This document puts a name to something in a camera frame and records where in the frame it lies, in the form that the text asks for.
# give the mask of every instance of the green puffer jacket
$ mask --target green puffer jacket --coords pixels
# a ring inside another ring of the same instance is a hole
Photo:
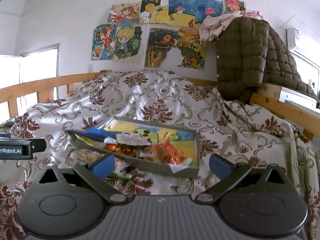
[[[318,100],[301,81],[297,66],[278,33],[264,20],[234,19],[215,42],[218,90],[225,100],[247,102],[261,83],[272,83]]]

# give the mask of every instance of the torn poster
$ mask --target torn poster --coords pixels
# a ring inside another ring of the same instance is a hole
[[[139,63],[142,30],[140,26],[119,26],[113,62]]]
[[[162,23],[168,21],[169,0],[142,0],[140,23]]]
[[[176,47],[178,32],[173,30],[151,28],[146,56],[146,67],[158,68],[167,56],[167,52]]]
[[[181,28],[178,32],[178,48],[183,56],[179,67],[204,69],[206,49],[200,44],[198,29]]]
[[[167,24],[196,27],[196,11],[196,0],[169,0],[169,20]]]
[[[196,3],[196,24],[201,24],[208,15],[211,17],[222,15],[222,2],[216,0],[196,0]]]
[[[117,27],[103,24],[93,31],[91,60],[112,60]]]
[[[141,2],[114,4],[110,8],[108,22],[119,25],[139,23]]]
[[[223,13],[233,13],[238,11],[245,11],[246,4],[239,0],[223,0]]]

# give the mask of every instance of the damask pattern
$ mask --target damask pattern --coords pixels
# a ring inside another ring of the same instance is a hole
[[[191,194],[218,182],[209,157],[219,153],[231,162],[255,168],[277,163],[287,172],[308,208],[308,235],[315,239],[320,197],[319,157],[288,122],[261,106],[224,101],[214,87],[196,87],[173,72],[154,70],[104,73],[85,82],[64,100],[37,104],[2,125],[14,138],[45,138],[47,149],[31,161],[0,162],[0,239],[21,239],[16,206],[23,192],[48,163],[60,168],[87,161],[76,157],[66,129],[86,129],[110,116],[160,122],[194,129],[200,142],[196,179],[170,178],[132,168],[131,182],[107,179],[125,194]]]

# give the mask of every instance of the wall socket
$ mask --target wall socket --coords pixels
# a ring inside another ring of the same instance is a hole
[[[88,73],[92,73],[93,72],[93,64],[88,64],[88,67],[87,67],[87,70],[88,70]]]

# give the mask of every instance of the bed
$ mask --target bed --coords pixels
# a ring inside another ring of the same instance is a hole
[[[73,89],[77,82],[83,83]],[[67,85],[67,97],[53,100],[53,88],[62,85]],[[31,161],[0,163],[0,238],[23,237],[16,207],[45,165],[55,163],[66,168],[78,162],[66,129],[86,129],[110,116],[125,116],[196,130],[201,151],[200,171],[196,179],[189,179],[132,169],[132,182],[107,181],[117,189],[125,194],[194,197],[218,182],[209,170],[212,153],[256,168],[277,163],[304,197],[309,208],[308,235],[315,239],[320,200],[319,158],[308,138],[278,117],[286,117],[286,111],[279,110],[279,104],[272,98],[253,94],[252,105],[224,101],[215,85],[212,81],[183,78],[173,72],[144,70],[62,76],[1,89],[0,103],[8,101],[12,116],[1,129],[13,138],[45,138],[47,149]],[[33,92],[37,92],[39,103],[23,116],[16,116],[16,98]],[[270,111],[263,107],[265,104],[269,104]],[[294,122],[303,122],[300,116],[292,117],[292,111],[290,117],[296,118]]]

